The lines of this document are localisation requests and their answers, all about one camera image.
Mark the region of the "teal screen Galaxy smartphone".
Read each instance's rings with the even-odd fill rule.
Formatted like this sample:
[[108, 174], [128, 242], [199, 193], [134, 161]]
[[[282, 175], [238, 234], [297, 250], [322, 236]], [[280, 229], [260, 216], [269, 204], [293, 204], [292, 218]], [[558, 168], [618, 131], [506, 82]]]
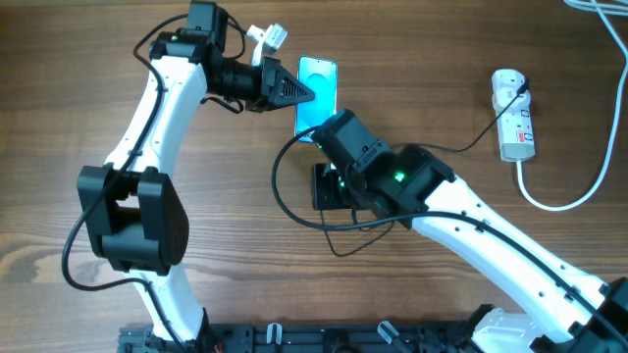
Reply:
[[310, 56], [299, 58], [297, 78], [315, 96], [312, 101], [296, 105], [294, 134], [321, 125], [337, 112], [338, 73], [336, 61]]

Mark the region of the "white power strip socket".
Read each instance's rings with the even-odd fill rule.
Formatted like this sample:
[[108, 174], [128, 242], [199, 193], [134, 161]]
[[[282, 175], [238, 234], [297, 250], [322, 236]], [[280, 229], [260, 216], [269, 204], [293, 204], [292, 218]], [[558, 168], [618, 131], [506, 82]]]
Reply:
[[[518, 94], [529, 92], [526, 77], [521, 73], [513, 69], [496, 70], [492, 75], [493, 94], [498, 88], [506, 86], [516, 88]], [[523, 162], [534, 157], [536, 150], [530, 106], [513, 113], [499, 114], [497, 135], [500, 158], [504, 162]]]

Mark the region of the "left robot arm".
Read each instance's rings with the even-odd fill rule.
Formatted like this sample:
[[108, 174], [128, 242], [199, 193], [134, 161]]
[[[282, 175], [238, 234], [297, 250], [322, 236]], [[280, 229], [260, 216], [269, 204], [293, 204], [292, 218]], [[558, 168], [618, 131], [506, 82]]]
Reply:
[[139, 344], [158, 352], [212, 352], [218, 338], [183, 267], [189, 221], [172, 177], [197, 108], [213, 101], [233, 113], [263, 113], [313, 100], [314, 93], [275, 58], [287, 38], [281, 25], [239, 33], [254, 45], [249, 63], [225, 52], [236, 19], [208, 1], [174, 17], [176, 30], [155, 26], [140, 40], [149, 76], [122, 140], [105, 162], [78, 176], [93, 253], [133, 284], [153, 327]]

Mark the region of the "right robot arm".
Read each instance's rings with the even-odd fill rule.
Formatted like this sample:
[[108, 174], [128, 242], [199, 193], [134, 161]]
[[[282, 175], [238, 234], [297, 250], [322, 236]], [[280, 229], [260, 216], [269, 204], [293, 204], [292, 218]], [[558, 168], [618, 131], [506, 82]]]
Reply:
[[624, 352], [627, 280], [606, 283], [562, 261], [491, 209], [426, 149], [393, 151], [350, 111], [314, 128], [334, 166], [316, 184], [331, 208], [368, 210], [445, 246], [521, 308], [488, 306], [470, 328], [481, 352]]

